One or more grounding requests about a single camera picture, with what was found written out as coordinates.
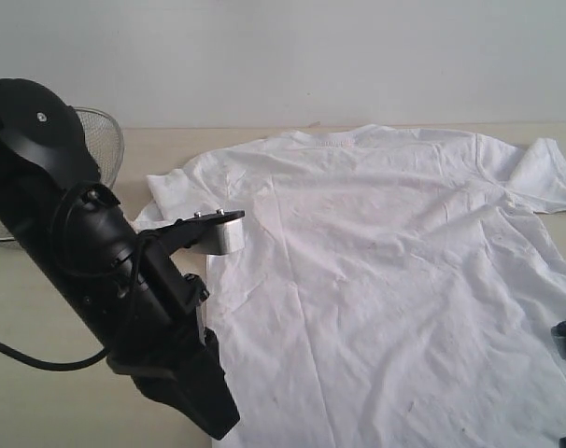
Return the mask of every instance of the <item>black cable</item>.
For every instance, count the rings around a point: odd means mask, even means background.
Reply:
[[[137,311],[137,300],[135,294],[135,282],[137,281],[137,277],[140,271],[140,262],[142,259],[142,253],[144,251],[144,245],[147,241],[156,238],[154,233],[148,233],[144,235],[138,235],[138,238],[135,242],[135,249],[134,253],[132,254],[132,272],[130,274],[130,281],[129,281],[129,289],[127,291],[127,296],[130,299],[130,306],[127,312],[127,316],[123,322],[123,325],[120,326],[118,329],[115,338],[110,344],[109,347],[104,347],[100,352],[96,355],[83,359],[81,361],[75,362],[48,362],[42,359],[37,359],[35,357],[30,357],[25,355],[24,353],[16,350],[8,345],[0,342],[0,353],[7,357],[11,357],[16,361],[21,362],[22,364],[26,364],[30,367],[34,367],[35,369],[40,369],[42,371],[79,371],[81,369],[86,369],[97,362],[103,360],[113,348],[118,346],[124,336],[127,334],[127,330],[131,325],[132,321],[135,317],[135,312]]]

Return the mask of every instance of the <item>metal basket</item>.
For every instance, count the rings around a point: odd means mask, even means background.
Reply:
[[[121,128],[115,119],[105,112],[85,107],[75,107],[75,109],[84,128],[86,146],[100,167],[101,182],[112,188],[123,162],[125,150]],[[0,245],[20,247],[1,221]]]

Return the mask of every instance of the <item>t-shirt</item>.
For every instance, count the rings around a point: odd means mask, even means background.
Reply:
[[[246,210],[207,324],[241,422],[221,448],[555,447],[566,436],[566,210],[540,139],[284,133],[150,176],[140,227]]]

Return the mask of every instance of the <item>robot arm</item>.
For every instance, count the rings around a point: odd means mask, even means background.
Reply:
[[[244,212],[180,220],[136,234],[100,183],[75,110],[25,79],[0,79],[0,220],[104,349],[80,363],[33,362],[70,371],[103,357],[149,399],[186,414],[221,439],[239,414],[206,329],[200,277],[181,275],[175,250],[222,255],[243,246]]]

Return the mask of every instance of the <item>beige table surface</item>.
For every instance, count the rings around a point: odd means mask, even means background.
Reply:
[[[566,157],[566,123],[444,125],[514,144],[553,137]],[[311,133],[338,131],[309,128]],[[282,132],[126,130],[125,161],[115,190],[128,218],[150,200],[145,174],[163,174],[218,147]],[[566,258],[566,213],[543,216]],[[203,273],[204,259],[176,254],[181,270]],[[66,302],[20,250],[0,248],[0,340],[37,357],[70,361],[99,346]],[[100,363],[85,371],[35,371],[0,355],[0,447],[207,447],[184,416],[142,398],[129,378]]]

